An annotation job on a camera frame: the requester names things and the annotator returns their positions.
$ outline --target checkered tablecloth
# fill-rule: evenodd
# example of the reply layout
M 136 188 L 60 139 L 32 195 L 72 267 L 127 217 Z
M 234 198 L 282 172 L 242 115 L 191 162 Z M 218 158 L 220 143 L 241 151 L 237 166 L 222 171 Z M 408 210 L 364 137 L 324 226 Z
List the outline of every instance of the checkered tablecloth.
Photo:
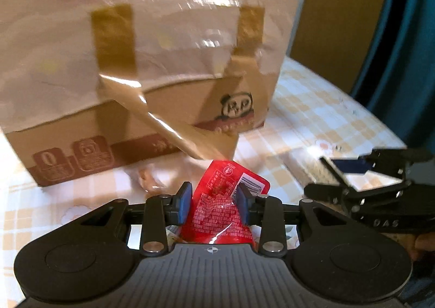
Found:
M 295 204 L 302 190 L 276 155 L 313 145 L 328 156 L 354 156 L 370 152 L 374 146 L 404 146 L 345 93 L 286 59 L 264 128 L 240 136 L 234 160 L 269 180 L 269 194 L 283 203 Z M 157 178 L 175 193 L 185 180 L 195 187 L 210 162 L 178 153 L 148 163 Z M 136 182 L 138 167 L 117 168 L 39 188 L 5 137 L 0 136 L 0 307 L 15 307 L 23 299 L 13 265 L 26 243 L 117 197 L 130 203 L 144 201 L 144 191 Z M 361 189 L 386 182 L 374 174 L 352 181 Z

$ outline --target red plastic wrapper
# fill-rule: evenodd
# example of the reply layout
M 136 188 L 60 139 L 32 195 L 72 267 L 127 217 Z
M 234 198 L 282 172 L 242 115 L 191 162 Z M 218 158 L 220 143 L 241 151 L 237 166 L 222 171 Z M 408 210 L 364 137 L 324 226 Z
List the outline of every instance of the red plastic wrapper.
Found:
M 187 242 L 208 244 L 254 243 L 234 203 L 240 182 L 253 195 L 267 194 L 270 189 L 268 181 L 236 162 L 213 161 L 193 194 L 181 237 Z

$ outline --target human hand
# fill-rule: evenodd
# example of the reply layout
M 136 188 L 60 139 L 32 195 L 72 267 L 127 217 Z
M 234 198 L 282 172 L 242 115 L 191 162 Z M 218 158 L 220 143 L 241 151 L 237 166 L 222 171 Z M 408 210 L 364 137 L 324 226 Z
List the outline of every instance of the human hand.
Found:
M 407 250 L 412 261 L 419 260 L 424 252 L 435 251 L 435 232 L 424 233 L 418 237 L 409 234 L 399 241 Z

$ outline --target wooden cabinet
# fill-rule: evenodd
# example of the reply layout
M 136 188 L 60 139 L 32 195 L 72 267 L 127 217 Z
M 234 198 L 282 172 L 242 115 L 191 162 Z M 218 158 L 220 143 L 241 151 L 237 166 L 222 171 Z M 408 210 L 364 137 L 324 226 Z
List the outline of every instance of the wooden cabinet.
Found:
M 384 0 L 305 0 L 290 57 L 349 93 Z

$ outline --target brown tape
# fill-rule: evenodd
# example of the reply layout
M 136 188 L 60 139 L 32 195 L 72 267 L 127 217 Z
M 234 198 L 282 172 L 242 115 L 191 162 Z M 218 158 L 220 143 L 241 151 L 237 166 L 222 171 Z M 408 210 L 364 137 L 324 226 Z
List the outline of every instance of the brown tape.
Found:
M 237 46 L 225 75 L 244 75 L 253 99 L 255 125 L 264 121 L 268 97 L 255 51 L 262 42 L 264 9 L 240 9 Z M 91 14 L 100 78 L 107 95 L 123 105 L 168 139 L 180 150 L 197 159 L 232 159 L 238 141 L 236 134 L 206 131 L 149 111 L 147 91 L 138 81 L 134 54 L 133 11 L 130 5 L 106 7 Z

